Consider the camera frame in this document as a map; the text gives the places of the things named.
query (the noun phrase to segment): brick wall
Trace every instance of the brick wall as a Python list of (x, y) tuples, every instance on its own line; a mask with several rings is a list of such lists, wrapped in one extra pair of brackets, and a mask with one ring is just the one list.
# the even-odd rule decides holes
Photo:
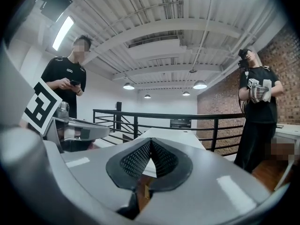
[[(278, 123), (300, 125), (300, 43), (296, 33), (287, 24), (258, 53), (262, 64), (272, 67), (282, 82), (285, 94), (277, 98)], [(198, 114), (240, 113), (238, 102), (240, 71), (236, 70), (221, 82), (198, 96)], [(219, 127), (243, 125), (244, 119), (220, 120)], [(198, 121), (198, 128), (212, 128), (212, 120)], [(220, 130), (218, 137), (241, 134), (242, 128)], [(198, 131), (200, 138), (212, 138), (212, 131)], [(239, 143), (240, 138), (217, 140), (216, 147)], [(203, 141), (208, 148), (211, 141)], [(219, 149), (225, 154), (238, 147)]]

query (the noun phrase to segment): hand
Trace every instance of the hand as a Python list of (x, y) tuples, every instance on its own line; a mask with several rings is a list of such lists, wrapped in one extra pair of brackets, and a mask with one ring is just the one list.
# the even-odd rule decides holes
[(80, 90), (81, 90), (81, 85), (80, 85), (80, 84), (79, 84), (79, 85), (76, 85), (76, 86), (70, 85), (70, 87), (71, 87), (71, 90), (72, 90), (74, 93), (78, 93), (78, 92), (80, 92)]
[(268, 91), (269, 91), (269, 88), (266, 88), (266, 87), (263, 87), (260, 85), (255, 85), (249, 91), (249, 98), (253, 103), (261, 102), (261, 101), (263, 101), (263, 96)]
[(68, 90), (71, 88), (70, 80), (68, 80), (67, 78), (57, 80), (57, 85), (62, 90)]

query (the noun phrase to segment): black railing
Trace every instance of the black railing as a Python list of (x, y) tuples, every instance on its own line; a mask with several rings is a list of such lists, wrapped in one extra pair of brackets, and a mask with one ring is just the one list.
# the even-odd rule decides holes
[[(96, 116), (96, 113), (104, 113), (104, 114), (110, 114), (110, 116)], [(133, 117), (134, 122), (130, 123), (124, 116)], [(116, 120), (116, 118), (122, 118), (126, 122), (120, 120)], [(131, 134), (133, 135), (133, 138), (137, 138), (139, 135), (141, 135), (141, 132), (138, 130), (139, 127), (142, 128), (160, 128), (160, 129), (172, 129), (172, 130), (190, 130), (190, 131), (213, 131), (212, 138), (203, 138), (199, 139), (199, 141), (211, 141), (210, 148), (207, 148), (206, 150), (215, 151), (218, 149), (224, 149), (224, 148), (230, 148), (238, 146), (239, 144), (232, 144), (232, 145), (226, 145), (226, 146), (218, 146), (216, 147), (217, 140), (223, 140), (223, 139), (230, 139), (230, 138), (236, 138), (241, 137), (241, 134), (239, 135), (231, 135), (231, 136), (224, 136), (224, 137), (218, 137), (218, 131), (219, 130), (225, 130), (225, 129), (235, 129), (235, 128), (242, 128), (243, 125), (238, 126), (230, 126), (230, 127), (219, 127), (219, 120), (220, 119), (235, 119), (235, 118), (243, 118), (244, 115), (242, 113), (235, 113), (235, 114), (209, 114), (209, 115), (185, 115), (185, 114), (158, 114), (158, 113), (138, 113), (138, 112), (121, 112), (121, 111), (115, 111), (115, 110), (101, 110), (101, 109), (94, 109), (93, 110), (93, 121), (95, 123), (106, 123), (106, 122), (112, 122), (113, 128), (110, 128), (113, 132), (114, 131), (120, 131), (125, 134)], [(176, 128), (176, 127), (159, 127), (159, 126), (149, 126), (149, 125), (141, 125), (138, 123), (138, 118), (156, 118), (156, 119), (189, 119), (189, 120), (214, 120), (214, 127), (212, 128)], [(116, 129), (116, 127), (121, 127), (125, 130)], [(111, 137), (118, 138), (122, 141), (130, 141), (129, 139), (119, 138), (111, 135)], [(237, 152), (231, 152), (227, 154), (223, 154), (222, 156), (227, 156), (231, 154), (235, 154)]]

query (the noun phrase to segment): black t-shirt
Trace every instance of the black t-shirt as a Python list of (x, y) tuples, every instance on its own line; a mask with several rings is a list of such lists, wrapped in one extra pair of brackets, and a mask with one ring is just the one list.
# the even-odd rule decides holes
[[(68, 58), (53, 58), (42, 74), (45, 83), (67, 78), (70, 81), (80, 82), (81, 90), (84, 91), (86, 84), (86, 71), (79, 63), (72, 63)], [(77, 118), (76, 93), (72, 90), (57, 88), (54, 92), (65, 102), (69, 103), (69, 116)]]
[[(259, 84), (263, 85), (263, 80), (268, 79), (272, 81), (272, 87), (275, 86), (275, 82), (279, 81), (276, 74), (263, 67), (250, 68), (248, 78), (245, 72), (242, 72), (240, 76), (240, 89), (248, 87), (248, 80), (254, 78), (259, 81)], [(250, 122), (256, 123), (277, 123), (277, 107), (275, 97), (271, 97), (270, 102), (261, 101), (259, 103), (253, 103), (249, 101), (246, 107), (246, 119)]]

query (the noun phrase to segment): ceiling vent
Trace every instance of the ceiling vent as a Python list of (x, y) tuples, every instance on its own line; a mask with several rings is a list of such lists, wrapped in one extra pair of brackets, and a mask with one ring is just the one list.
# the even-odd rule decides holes
[(128, 47), (129, 55), (135, 60), (170, 58), (186, 50), (187, 46), (181, 46), (179, 37), (174, 35), (146, 39)]

